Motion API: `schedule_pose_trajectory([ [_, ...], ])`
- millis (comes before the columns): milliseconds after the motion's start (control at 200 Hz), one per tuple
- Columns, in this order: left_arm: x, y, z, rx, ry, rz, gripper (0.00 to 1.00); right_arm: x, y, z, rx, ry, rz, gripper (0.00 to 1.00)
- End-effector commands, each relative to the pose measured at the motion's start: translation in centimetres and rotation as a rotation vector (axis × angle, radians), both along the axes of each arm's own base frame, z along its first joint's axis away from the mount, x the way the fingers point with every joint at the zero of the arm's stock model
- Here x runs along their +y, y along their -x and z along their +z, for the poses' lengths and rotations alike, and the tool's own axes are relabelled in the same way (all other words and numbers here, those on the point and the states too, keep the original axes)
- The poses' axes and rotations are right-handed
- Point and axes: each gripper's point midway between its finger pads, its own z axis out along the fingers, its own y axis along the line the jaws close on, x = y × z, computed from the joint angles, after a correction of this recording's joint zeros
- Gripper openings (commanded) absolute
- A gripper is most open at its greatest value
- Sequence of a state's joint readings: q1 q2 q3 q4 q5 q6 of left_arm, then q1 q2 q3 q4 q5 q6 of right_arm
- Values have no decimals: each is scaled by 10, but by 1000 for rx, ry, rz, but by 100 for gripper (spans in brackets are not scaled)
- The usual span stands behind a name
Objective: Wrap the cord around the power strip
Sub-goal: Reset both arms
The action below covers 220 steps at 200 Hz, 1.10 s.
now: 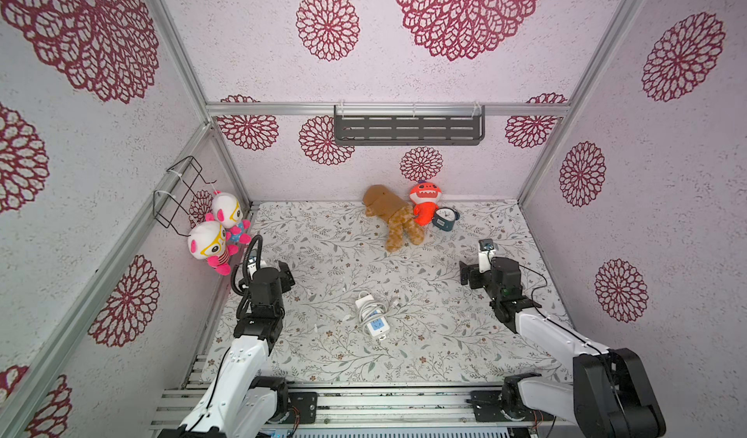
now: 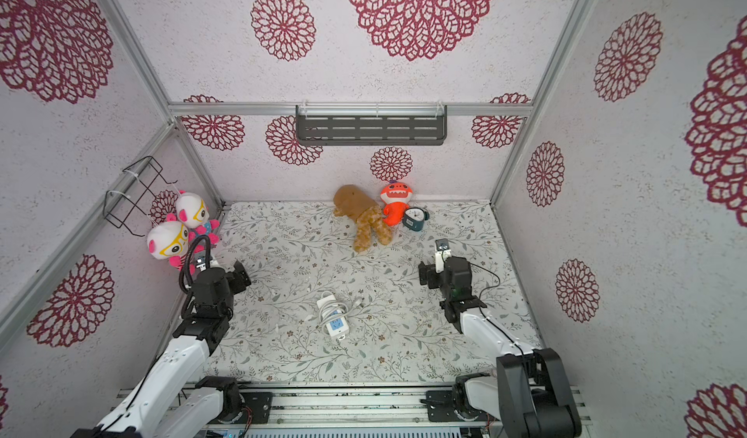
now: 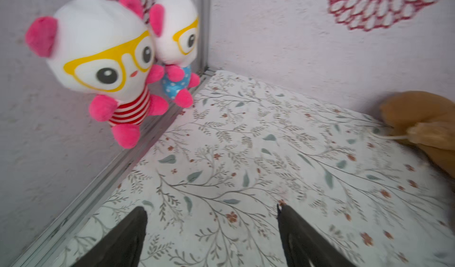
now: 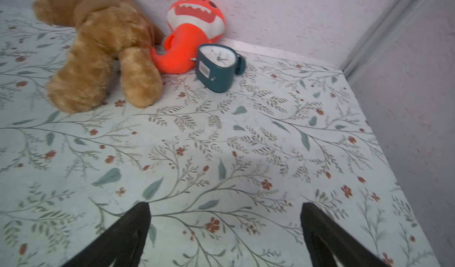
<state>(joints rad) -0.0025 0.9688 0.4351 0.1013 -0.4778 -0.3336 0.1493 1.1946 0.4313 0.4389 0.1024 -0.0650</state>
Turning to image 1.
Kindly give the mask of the white power strip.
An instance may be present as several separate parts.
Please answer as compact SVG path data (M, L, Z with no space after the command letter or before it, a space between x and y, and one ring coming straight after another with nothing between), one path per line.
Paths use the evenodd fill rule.
M384 341L390 330L387 314L390 307L387 303L377 300L367 291L359 293L355 301L358 313L358 325L376 341Z

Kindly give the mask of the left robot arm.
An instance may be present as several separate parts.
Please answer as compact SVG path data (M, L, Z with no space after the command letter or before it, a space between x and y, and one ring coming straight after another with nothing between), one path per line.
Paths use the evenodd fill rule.
M261 437L267 422L288 415L286 380L260 374L283 328L285 275L274 267L242 270L246 288L235 338L198 405L179 426L163 429L161 437Z

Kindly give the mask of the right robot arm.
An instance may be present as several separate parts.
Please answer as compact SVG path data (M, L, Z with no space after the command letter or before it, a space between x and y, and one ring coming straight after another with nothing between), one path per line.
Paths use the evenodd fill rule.
M593 342L544 314L524 294L522 271L513 259L486 254L477 264L459 265L461 284L485 290L496 319L541 347L572 378L558 383L536 373L509 376L493 406L515 422L548 413L575 424L586 437L664 436L665 417L638 354Z

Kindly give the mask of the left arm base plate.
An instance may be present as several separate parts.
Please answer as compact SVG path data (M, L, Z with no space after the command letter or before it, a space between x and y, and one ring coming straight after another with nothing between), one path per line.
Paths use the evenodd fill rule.
M306 426L315 424L318 409L317 392L279 392L277 394L276 409L274 414L266 422L271 424L288 424L288 426Z

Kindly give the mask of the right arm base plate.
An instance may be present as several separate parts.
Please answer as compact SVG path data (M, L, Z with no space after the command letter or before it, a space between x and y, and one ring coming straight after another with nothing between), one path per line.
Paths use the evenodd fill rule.
M466 403L472 408L477 422L546 422L556 418L550 413L526 407L511 394L505 397L501 389L471 391Z

